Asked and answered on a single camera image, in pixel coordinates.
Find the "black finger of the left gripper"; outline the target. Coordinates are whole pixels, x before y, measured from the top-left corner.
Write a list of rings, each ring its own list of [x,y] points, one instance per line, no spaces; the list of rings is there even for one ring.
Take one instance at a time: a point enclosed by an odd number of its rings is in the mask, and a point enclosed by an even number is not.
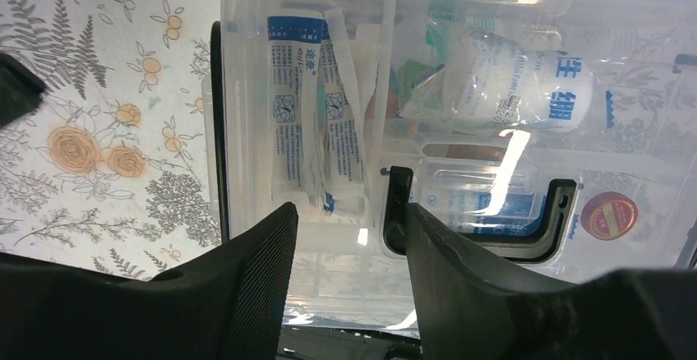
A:
[[[13,56],[1,53],[1,128],[35,113],[47,86]]]

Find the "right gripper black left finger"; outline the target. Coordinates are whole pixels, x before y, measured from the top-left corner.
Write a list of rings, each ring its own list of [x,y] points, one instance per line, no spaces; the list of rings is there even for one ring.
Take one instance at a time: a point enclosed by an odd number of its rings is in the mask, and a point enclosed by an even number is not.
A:
[[[148,281],[1,257],[4,359],[273,359],[298,232],[285,203]]]

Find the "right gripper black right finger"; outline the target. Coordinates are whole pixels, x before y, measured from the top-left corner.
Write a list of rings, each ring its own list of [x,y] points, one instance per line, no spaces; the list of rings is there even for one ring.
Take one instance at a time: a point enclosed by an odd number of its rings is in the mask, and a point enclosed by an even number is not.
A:
[[[571,284],[527,270],[408,205],[426,359],[693,359],[696,273],[615,270]]]

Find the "white blue swab packets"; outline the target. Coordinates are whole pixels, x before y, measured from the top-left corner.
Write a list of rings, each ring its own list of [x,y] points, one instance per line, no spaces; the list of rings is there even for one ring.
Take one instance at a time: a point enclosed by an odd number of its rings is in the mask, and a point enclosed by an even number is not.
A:
[[[362,105],[341,12],[284,8],[267,31],[272,193],[311,220],[359,220],[367,203]]]

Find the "small white vial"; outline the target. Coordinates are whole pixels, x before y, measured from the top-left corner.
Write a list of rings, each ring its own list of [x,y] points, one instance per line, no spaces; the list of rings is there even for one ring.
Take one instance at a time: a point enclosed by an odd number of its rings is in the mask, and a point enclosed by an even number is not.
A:
[[[442,108],[461,130],[569,132],[593,97],[593,71],[582,57],[524,49],[491,33],[459,34],[442,71]]]

